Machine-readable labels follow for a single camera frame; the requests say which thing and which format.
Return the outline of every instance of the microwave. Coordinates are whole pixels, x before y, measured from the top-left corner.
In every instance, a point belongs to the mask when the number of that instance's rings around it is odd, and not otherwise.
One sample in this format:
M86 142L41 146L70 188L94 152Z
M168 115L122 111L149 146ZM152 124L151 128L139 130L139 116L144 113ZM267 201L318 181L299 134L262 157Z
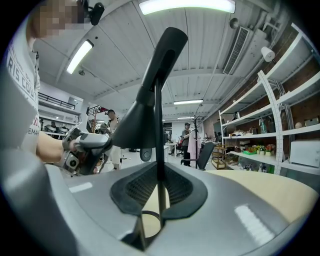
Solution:
M320 140L297 140L291 142L290 162L320 167Z

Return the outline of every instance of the black pole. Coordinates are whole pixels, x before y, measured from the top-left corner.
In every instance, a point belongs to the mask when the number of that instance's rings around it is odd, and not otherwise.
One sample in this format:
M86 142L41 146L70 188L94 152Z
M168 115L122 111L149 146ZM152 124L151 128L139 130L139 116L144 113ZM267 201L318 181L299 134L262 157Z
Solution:
M197 130L196 115L194 115L194 128L195 128L195 159L198 159L198 130ZM197 161L195 161L195 168L198 169Z
M162 86L158 79L154 85L154 116L155 116L155 156L157 162L157 185L160 226L163 228L162 212L166 209L166 189L165 180L165 151L164 151L164 129L162 122Z

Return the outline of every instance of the dark pants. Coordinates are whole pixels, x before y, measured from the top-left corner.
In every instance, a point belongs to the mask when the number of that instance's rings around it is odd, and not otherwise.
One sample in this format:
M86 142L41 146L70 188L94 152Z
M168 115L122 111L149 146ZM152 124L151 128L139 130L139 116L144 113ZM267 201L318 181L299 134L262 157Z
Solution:
M182 146L182 150L183 150L183 159L190 159L190 153L188 153L188 146ZM185 161L183 165L190 166L190 161Z

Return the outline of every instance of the fluorescent light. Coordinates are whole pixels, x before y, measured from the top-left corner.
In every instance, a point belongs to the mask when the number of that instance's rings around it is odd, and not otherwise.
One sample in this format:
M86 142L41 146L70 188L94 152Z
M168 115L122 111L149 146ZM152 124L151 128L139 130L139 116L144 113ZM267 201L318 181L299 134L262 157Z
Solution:
M79 50L73 56L68 68L66 69L66 71L69 74L72 74L75 71L78 64L81 62L84 56L86 56L86 54L92 49L92 47L94 47L94 45L89 40L83 42Z
M236 3L233 0L149 0L139 3L143 15L162 10L186 7L199 7L235 13Z
M187 116L187 117L178 117L178 119L193 119L193 116Z
M195 100L184 100L184 101L175 101L174 105L182 105L182 104L195 104L195 103L202 103L204 102L203 99L195 99Z

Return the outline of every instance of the office chair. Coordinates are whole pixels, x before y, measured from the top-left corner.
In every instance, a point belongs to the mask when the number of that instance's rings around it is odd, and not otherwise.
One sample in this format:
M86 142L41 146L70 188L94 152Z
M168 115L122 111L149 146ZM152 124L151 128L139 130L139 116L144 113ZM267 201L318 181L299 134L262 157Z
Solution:
M180 164L187 162L187 161L196 161L197 166L200 170L205 171L207 162L211 156L211 153L214 151L215 145L212 142L208 142L205 144L204 148L198 159L182 159Z

